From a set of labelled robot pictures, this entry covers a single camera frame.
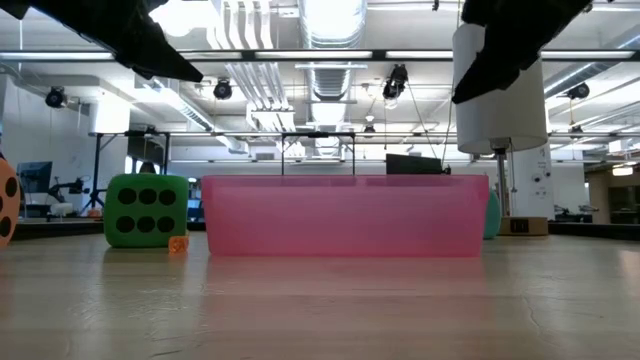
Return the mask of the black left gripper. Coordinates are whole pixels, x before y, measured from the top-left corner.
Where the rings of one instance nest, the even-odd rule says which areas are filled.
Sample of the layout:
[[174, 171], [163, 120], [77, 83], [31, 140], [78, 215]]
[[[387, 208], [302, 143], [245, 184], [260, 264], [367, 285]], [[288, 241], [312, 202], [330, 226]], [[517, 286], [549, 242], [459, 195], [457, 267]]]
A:
[[104, 49], [138, 75], [200, 82], [203, 74], [177, 52], [150, 12], [168, 0], [28, 0]]

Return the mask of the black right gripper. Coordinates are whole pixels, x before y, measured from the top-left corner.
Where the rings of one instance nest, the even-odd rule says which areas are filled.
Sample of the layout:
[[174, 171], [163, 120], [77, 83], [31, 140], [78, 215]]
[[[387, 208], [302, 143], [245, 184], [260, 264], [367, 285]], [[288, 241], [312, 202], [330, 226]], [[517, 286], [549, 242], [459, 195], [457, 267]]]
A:
[[465, 0], [462, 20], [485, 30], [484, 46], [455, 87], [461, 104], [506, 90], [593, 0]]

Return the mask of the large teal foam die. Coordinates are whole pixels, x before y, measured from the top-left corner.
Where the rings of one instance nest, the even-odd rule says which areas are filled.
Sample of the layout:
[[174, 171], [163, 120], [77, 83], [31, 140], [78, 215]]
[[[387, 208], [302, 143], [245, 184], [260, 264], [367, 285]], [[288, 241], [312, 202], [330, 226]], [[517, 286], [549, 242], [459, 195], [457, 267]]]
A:
[[487, 202], [487, 208], [485, 212], [485, 226], [484, 226], [484, 240], [490, 240], [495, 238], [501, 226], [502, 214], [500, 207], [500, 200], [497, 193], [490, 189], [489, 198]]

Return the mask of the large green foam die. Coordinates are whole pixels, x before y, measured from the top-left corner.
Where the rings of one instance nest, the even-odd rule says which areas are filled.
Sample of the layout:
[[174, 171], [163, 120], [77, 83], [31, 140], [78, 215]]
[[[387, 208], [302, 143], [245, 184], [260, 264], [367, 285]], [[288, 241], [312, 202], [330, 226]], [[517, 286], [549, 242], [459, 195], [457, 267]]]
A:
[[104, 235], [113, 248], [166, 248], [187, 230], [188, 181], [180, 176], [121, 174], [108, 185]]

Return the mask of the large orange foam die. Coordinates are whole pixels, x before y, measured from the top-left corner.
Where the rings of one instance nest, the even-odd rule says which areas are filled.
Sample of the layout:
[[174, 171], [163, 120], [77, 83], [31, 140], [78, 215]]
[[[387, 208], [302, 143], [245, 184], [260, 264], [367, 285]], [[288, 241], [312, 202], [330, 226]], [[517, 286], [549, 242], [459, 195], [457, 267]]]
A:
[[13, 167], [0, 157], [0, 247], [11, 241], [18, 223], [21, 187]]

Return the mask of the pink translucent plastic bin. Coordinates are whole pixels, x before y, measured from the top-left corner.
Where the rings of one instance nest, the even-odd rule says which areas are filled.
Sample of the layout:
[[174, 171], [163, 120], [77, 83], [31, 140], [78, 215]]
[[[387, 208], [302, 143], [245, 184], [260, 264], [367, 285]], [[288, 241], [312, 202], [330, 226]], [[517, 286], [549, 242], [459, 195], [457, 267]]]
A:
[[209, 175], [209, 250], [223, 256], [477, 257], [483, 175]]

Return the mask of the white plastic cup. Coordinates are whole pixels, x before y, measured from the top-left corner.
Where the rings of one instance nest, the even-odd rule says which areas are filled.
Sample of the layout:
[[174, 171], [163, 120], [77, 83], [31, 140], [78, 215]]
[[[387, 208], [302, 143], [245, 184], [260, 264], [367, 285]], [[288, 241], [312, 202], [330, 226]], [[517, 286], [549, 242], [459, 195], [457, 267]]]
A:
[[553, 186], [542, 63], [535, 61], [505, 90], [457, 104], [455, 113], [458, 150], [496, 158], [489, 187], [498, 201], [498, 233], [548, 236]]

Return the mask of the black monitor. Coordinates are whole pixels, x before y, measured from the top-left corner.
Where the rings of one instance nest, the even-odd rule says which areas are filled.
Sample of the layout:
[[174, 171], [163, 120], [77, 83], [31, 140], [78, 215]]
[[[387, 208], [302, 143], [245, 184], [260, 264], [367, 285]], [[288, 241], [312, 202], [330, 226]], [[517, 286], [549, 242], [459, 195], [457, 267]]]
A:
[[444, 173], [441, 161], [437, 158], [387, 154], [385, 164], [387, 175], [437, 175]]

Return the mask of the blue screen monitor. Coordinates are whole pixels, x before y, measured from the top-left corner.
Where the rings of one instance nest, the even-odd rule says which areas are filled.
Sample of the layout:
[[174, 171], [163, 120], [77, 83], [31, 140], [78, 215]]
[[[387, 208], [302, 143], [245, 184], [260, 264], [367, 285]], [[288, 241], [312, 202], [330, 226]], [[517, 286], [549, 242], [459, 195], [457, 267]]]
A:
[[25, 193], [47, 193], [50, 188], [53, 163], [23, 162], [17, 166], [17, 174]]

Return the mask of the overhead frame bar with lights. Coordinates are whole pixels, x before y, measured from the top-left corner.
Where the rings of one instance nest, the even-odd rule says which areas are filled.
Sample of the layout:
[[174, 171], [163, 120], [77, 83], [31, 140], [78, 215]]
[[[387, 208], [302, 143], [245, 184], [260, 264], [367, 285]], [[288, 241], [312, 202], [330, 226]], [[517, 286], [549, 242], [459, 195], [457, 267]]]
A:
[[[452, 50], [203, 50], [180, 51], [191, 62], [249, 61], [365, 61], [449, 62]], [[541, 59], [551, 62], [640, 62], [640, 50], [544, 50]], [[115, 58], [99, 51], [0, 51], [2, 62], [110, 62]]]

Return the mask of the black aluminium table frame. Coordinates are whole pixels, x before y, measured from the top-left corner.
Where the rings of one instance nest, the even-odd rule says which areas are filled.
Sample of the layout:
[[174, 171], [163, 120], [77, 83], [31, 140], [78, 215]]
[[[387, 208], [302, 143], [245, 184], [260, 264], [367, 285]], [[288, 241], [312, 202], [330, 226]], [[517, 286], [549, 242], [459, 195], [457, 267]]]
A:
[[[640, 242], [639, 224], [549, 222], [548, 230], [552, 235], [566, 235]], [[95, 221], [62, 223], [20, 223], [16, 226], [12, 241], [93, 235], [102, 232], [103, 224], [101, 222]]]

